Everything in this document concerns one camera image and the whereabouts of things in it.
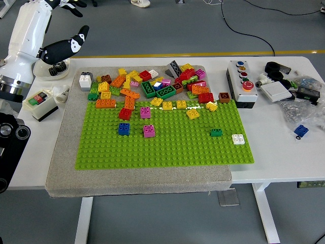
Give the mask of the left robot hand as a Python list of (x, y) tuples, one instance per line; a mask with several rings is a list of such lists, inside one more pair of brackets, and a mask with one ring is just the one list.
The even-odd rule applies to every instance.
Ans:
[(69, 10), (77, 17), (83, 15), (76, 7), (85, 8), (83, 1), (29, 1), (20, 10), (13, 28), (5, 65), (1, 67), (1, 77), (10, 83), (31, 84), (32, 65), (41, 59), (53, 65), (75, 55), (86, 40), (89, 27), (83, 26), (69, 39), (43, 46), (52, 10), (57, 7)]

